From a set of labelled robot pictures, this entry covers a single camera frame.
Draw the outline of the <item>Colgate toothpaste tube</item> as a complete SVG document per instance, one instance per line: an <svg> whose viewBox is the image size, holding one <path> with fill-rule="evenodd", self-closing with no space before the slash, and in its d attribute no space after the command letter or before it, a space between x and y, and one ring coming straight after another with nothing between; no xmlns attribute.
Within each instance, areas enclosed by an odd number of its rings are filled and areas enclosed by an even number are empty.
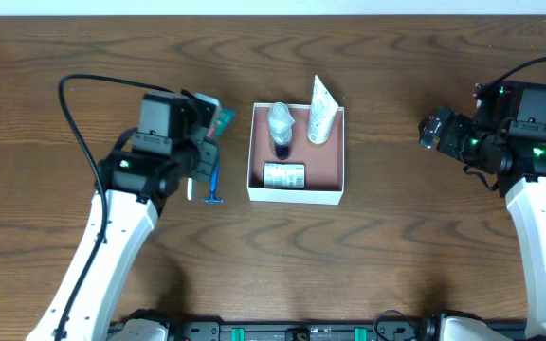
<svg viewBox="0 0 546 341"><path fill-rule="evenodd" d="M207 132L207 138L217 140L230 122L235 118L236 112L228 108L222 108L220 113L212 119Z"/></svg>

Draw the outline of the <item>green white soap box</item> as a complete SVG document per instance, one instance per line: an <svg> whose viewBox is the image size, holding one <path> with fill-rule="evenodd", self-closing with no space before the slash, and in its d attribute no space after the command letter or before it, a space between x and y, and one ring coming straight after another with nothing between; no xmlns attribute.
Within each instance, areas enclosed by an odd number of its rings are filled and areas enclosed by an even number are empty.
<svg viewBox="0 0 546 341"><path fill-rule="evenodd" d="M305 166L303 164L265 163L263 182L266 188L305 188Z"/></svg>

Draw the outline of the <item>white lotion tube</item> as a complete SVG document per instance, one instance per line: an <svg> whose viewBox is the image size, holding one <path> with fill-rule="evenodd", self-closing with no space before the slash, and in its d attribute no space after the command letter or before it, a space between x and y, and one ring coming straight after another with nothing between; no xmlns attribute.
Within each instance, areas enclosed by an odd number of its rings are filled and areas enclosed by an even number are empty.
<svg viewBox="0 0 546 341"><path fill-rule="evenodd" d="M324 144L339 106L318 75L314 77L307 138L314 145Z"/></svg>

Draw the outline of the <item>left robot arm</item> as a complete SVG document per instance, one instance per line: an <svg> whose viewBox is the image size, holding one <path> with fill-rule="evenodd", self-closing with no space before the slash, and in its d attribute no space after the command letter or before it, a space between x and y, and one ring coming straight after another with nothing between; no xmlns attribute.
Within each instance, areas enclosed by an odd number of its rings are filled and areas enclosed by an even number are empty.
<svg viewBox="0 0 546 341"><path fill-rule="evenodd" d="M31 340L104 340L137 253L184 178L208 182L219 160L218 99L147 92L137 127L97 166L86 229Z"/></svg>

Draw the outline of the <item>blue disposable razor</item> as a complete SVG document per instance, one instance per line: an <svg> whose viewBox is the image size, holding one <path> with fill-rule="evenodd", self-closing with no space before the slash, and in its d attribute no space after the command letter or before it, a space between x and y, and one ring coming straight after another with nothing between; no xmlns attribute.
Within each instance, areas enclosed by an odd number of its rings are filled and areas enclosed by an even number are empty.
<svg viewBox="0 0 546 341"><path fill-rule="evenodd" d="M220 158L216 159L209 183L209 196L202 199L203 204L222 204L224 200L217 196Z"/></svg>

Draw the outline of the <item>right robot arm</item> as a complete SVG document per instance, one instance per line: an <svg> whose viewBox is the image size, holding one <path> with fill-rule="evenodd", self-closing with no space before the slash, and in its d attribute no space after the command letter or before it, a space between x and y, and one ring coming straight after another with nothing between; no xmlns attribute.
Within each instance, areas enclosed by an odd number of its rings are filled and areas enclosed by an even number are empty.
<svg viewBox="0 0 546 341"><path fill-rule="evenodd" d="M519 239L528 314L524 336L546 340L546 84L476 87L473 117L440 106L419 125L422 146L464 165L506 202Z"/></svg>

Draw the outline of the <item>green white toothbrush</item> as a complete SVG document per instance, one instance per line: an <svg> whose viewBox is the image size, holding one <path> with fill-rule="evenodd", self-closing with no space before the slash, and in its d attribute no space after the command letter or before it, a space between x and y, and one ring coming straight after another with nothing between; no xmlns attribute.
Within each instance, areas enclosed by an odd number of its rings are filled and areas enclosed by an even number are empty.
<svg viewBox="0 0 546 341"><path fill-rule="evenodd" d="M193 179L188 178L187 180L187 199L188 201L192 201L193 199Z"/></svg>

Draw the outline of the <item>clear pump bottle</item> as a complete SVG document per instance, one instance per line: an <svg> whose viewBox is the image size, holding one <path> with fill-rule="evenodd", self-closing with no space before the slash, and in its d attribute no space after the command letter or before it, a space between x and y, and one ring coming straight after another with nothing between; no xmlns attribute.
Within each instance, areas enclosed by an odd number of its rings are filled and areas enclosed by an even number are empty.
<svg viewBox="0 0 546 341"><path fill-rule="evenodd" d="M267 114L267 127L271 151L280 160L290 156L290 147L293 138L295 119L289 107L282 103L274 103Z"/></svg>

